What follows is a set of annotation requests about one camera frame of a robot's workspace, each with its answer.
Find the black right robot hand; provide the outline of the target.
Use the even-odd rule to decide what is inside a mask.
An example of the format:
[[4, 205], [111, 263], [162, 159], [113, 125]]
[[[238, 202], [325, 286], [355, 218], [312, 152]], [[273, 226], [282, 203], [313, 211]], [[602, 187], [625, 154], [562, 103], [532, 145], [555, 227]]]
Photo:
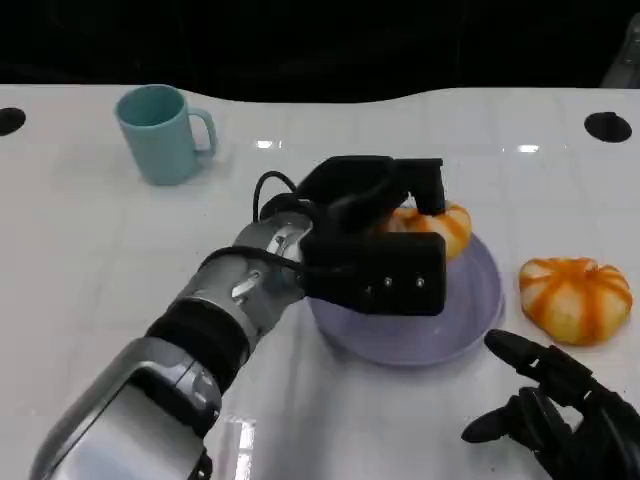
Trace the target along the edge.
[[538, 382], [472, 421], [461, 438], [486, 443], [504, 436], [528, 448], [553, 479], [637, 479], [639, 413], [592, 371], [556, 346], [492, 329], [487, 348]]

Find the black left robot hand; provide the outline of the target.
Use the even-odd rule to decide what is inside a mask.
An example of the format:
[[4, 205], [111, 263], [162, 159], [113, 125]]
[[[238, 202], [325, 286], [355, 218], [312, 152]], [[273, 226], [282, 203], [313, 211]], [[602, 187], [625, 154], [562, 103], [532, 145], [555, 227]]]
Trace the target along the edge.
[[334, 156], [298, 185], [295, 196], [311, 203], [322, 228], [360, 233], [386, 220], [410, 197], [421, 214], [442, 213], [442, 165], [440, 158]]

